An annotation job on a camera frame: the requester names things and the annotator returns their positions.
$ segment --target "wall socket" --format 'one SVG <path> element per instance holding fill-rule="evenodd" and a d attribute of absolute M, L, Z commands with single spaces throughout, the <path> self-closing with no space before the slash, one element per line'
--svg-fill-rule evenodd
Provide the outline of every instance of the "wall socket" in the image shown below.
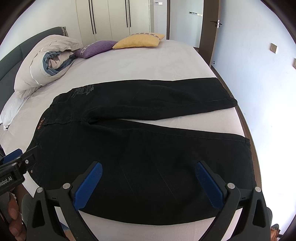
<path fill-rule="evenodd" d="M 275 44 L 270 44 L 270 51 L 276 53 L 277 46 Z"/>

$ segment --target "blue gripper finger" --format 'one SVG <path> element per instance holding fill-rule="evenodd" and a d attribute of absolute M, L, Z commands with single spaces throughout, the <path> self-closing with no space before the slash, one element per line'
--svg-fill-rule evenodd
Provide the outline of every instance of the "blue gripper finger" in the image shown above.
<path fill-rule="evenodd" d="M 97 163 L 94 168 L 91 170 L 89 175 L 84 179 L 83 183 L 77 189 L 74 195 L 73 205 L 78 211 L 81 208 L 84 208 L 87 204 L 91 194 L 99 183 L 103 174 L 103 167 L 101 163 Z"/>
<path fill-rule="evenodd" d="M 206 192 L 212 206 L 221 210 L 224 206 L 223 193 L 201 162 L 195 165 L 195 175 Z"/>
<path fill-rule="evenodd" d="M 10 154 L 6 155 L 1 159 L 2 164 L 6 164 L 10 161 L 13 161 L 17 157 L 22 155 L 22 150 L 21 149 L 16 149 L 15 151 L 11 152 Z"/>

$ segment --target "white wardrobe door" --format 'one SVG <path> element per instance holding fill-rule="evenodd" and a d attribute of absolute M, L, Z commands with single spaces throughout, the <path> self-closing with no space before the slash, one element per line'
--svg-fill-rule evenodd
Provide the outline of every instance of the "white wardrobe door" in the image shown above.
<path fill-rule="evenodd" d="M 128 6 L 125 0 L 108 0 L 112 40 L 119 41 L 130 35 Z"/>
<path fill-rule="evenodd" d="M 94 11 L 94 31 L 96 41 L 112 40 L 108 0 L 91 0 Z"/>
<path fill-rule="evenodd" d="M 82 43 L 86 46 L 96 41 L 90 15 L 90 0 L 76 0 L 76 7 Z"/>
<path fill-rule="evenodd" d="M 127 0 L 129 1 L 129 13 L 131 15 L 130 33 L 149 33 L 149 0 Z"/>

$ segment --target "finger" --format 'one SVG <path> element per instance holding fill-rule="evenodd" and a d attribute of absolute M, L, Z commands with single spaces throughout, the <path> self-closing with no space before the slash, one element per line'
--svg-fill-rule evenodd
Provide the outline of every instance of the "finger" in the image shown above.
<path fill-rule="evenodd" d="M 12 220 L 9 224 L 9 230 L 13 236 L 18 236 L 22 232 L 22 217 L 19 214 L 16 220 Z"/>
<path fill-rule="evenodd" d="M 12 194 L 9 194 L 10 195 L 10 201 L 8 203 L 8 214 L 9 216 L 16 220 L 17 219 L 17 216 L 19 214 L 19 207 L 18 207 L 18 204 L 17 204 L 17 201 L 15 200 L 14 196 Z"/>
<path fill-rule="evenodd" d="M 16 239 L 17 241 L 25 241 L 25 240 L 26 240 L 26 236 L 27 236 L 27 232 L 26 232 L 25 227 L 23 226 L 23 227 L 22 227 L 22 232 L 21 232 L 21 234 L 20 234 L 19 236 L 15 237 L 15 239 Z"/>

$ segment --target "printed graphic on jeans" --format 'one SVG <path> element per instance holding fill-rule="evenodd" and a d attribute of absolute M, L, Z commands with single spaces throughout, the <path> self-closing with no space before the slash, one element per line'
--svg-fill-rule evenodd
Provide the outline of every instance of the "printed graphic on jeans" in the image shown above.
<path fill-rule="evenodd" d="M 75 89 L 75 91 L 71 97 L 74 98 L 76 95 L 83 95 L 83 94 L 88 95 L 93 90 L 94 90 L 94 85 L 87 85 L 84 87 L 79 87 L 79 88 Z"/>

